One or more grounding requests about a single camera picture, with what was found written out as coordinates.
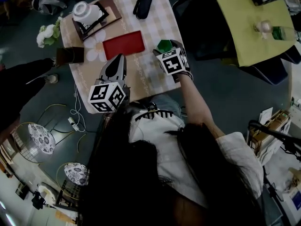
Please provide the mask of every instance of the person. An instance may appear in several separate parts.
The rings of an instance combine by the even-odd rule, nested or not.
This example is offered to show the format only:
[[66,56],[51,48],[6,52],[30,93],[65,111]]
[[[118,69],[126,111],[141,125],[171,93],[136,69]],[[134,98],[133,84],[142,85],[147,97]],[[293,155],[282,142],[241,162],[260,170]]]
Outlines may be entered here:
[[79,225],[263,226],[263,168],[243,135],[216,126],[191,78],[178,75],[188,124],[166,95],[151,98],[173,115],[139,115],[135,105],[106,118],[87,165]]
[[53,67],[56,67],[56,64],[51,58],[17,65],[9,69],[5,69],[4,64],[0,64],[0,144],[19,124],[20,111],[23,106],[45,84],[58,82],[57,74],[41,77]]

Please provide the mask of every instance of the black pouch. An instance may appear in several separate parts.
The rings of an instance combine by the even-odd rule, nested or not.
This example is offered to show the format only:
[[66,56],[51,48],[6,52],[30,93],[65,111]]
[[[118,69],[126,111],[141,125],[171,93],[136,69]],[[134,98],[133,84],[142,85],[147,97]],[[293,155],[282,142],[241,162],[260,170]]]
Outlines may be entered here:
[[136,15],[138,19],[146,19],[151,8],[152,0],[137,0],[133,14]]

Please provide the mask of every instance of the floor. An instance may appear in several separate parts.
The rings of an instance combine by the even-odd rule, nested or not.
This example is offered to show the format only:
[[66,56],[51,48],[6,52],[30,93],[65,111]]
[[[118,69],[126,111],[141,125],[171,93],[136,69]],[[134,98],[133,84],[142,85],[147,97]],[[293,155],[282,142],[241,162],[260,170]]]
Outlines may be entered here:
[[[69,2],[69,7],[63,12],[66,16],[72,10],[75,1]],[[38,48],[36,36],[42,25],[52,24],[57,16],[43,16],[31,11],[17,27],[4,27],[0,31],[0,48],[9,48],[3,62],[7,68],[33,60],[53,57],[55,49],[62,47],[59,41],[55,45]],[[195,84],[207,101],[216,124],[225,132],[246,132],[251,119],[257,119],[259,113],[269,107],[274,111],[289,106],[288,79],[277,86],[271,86],[234,66],[223,65],[219,59],[209,61],[195,61],[189,56],[189,63],[194,74]],[[65,104],[67,107],[51,108],[43,115],[44,125],[60,112],[64,113],[64,120],[55,128],[61,131],[71,130],[66,121],[69,117],[68,109],[74,107],[74,80],[68,66],[53,69],[52,73],[59,74],[60,81],[55,85],[46,85],[21,111],[21,121],[37,121],[43,111],[51,104]],[[180,105],[183,105],[181,90],[168,93]],[[101,116],[89,114],[81,109],[87,129],[95,131]],[[53,127],[55,121],[48,124]],[[93,147],[95,133],[87,133],[77,152],[77,142],[82,133],[75,132],[61,142],[55,150],[51,160],[40,165],[40,168],[54,181],[56,171],[63,163],[78,161],[86,164]]]

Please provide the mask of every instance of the desk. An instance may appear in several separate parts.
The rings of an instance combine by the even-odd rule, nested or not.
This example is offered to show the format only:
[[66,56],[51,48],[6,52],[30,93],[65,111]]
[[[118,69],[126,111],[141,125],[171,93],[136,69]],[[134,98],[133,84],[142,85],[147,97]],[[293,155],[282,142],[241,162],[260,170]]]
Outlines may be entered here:
[[72,14],[61,22],[61,33],[65,47],[85,47],[85,62],[70,64],[71,72],[83,103],[89,113],[96,113],[87,102],[90,87],[94,85],[106,58],[102,42],[129,32],[140,30],[145,51],[127,56],[126,84],[131,88],[130,101],[160,94],[180,87],[172,76],[166,76],[160,68],[152,50],[160,40],[173,39],[182,42],[169,0],[153,0],[149,15],[138,20],[133,15],[137,0],[114,0],[122,19],[100,30],[84,43],[79,39],[72,23]]
[[264,40],[253,25],[270,20],[273,26],[293,28],[284,0],[255,6],[252,0],[217,0],[230,28],[239,66],[251,66],[282,54],[295,41]]

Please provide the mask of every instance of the yellow tablecloth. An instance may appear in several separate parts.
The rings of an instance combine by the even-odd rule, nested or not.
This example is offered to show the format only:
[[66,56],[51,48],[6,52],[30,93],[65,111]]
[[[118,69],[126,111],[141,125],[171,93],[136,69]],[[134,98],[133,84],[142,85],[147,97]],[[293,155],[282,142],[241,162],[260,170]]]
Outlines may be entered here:
[[239,66],[251,66],[287,51],[295,41],[267,40],[255,32],[253,25],[270,20],[272,26],[293,28],[284,0],[255,6],[252,0],[217,0],[230,28]]

